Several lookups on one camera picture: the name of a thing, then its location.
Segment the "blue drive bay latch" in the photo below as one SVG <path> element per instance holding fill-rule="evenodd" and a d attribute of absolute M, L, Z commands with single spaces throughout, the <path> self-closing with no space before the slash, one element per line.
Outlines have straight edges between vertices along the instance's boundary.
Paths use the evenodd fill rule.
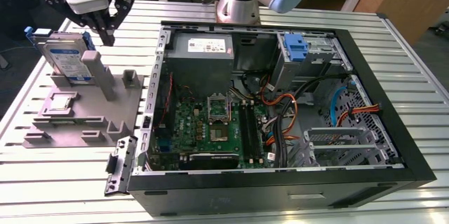
<path fill-rule="evenodd" d="M 289 53 L 289 60 L 302 62 L 309 52 L 309 45 L 302 36 L 298 34 L 285 34 L 284 45 Z"/>

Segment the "gray power supply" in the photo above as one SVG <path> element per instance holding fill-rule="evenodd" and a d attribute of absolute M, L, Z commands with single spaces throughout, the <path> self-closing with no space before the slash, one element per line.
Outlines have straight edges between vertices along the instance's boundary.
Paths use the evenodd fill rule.
<path fill-rule="evenodd" d="M 174 36 L 173 48 L 165 54 L 162 72 L 173 72 L 177 85 L 194 90 L 196 99 L 225 94 L 233 68 L 230 35 L 181 33 Z"/>

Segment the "black connector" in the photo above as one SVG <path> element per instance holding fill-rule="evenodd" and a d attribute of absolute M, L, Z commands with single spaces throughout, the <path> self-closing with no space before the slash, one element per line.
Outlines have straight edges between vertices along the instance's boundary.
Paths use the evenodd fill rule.
<path fill-rule="evenodd" d="M 346 90 L 349 93 L 357 93 L 357 85 L 356 85 L 356 82 L 352 80 L 348 82 L 346 84 Z"/>
<path fill-rule="evenodd" d="M 141 128 L 149 128 L 150 122 L 152 122 L 152 118 L 149 116 L 145 116 L 142 119 Z"/>

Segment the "blue cable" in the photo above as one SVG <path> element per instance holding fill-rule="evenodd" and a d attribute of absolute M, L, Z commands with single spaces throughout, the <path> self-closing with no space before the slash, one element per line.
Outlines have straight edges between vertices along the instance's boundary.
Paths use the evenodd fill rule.
<path fill-rule="evenodd" d="M 337 105 L 337 99 L 338 99 L 338 96 L 340 96 L 340 92 L 342 90 L 345 90 L 346 87 L 342 86 L 340 87 L 337 90 L 336 90 L 336 93 L 332 97 L 332 101 L 330 101 L 330 121 L 332 121 L 332 125 L 336 126 L 337 125 L 337 118 L 336 118 L 336 105 Z"/>

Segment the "red cable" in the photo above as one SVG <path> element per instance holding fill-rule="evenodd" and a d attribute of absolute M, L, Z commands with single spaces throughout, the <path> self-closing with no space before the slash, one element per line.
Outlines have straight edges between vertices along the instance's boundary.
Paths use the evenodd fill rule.
<path fill-rule="evenodd" d="M 168 107 L 168 103 L 169 103 L 172 87 L 173 87 L 173 73 L 169 74 L 169 90 L 168 90 L 168 97 L 166 97 L 166 100 L 165 100 L 164 113 L 162 113 L 161 121 L 160 121 L 160 123 L 157 124 L 157 126 L 154 127 L 154 129 L 160 127 L 160 125 L 161 125 L 161 123 L 162 123 L 162 121 L 164 121 L 164 118 L 165 118 L 166 107 Z"/>

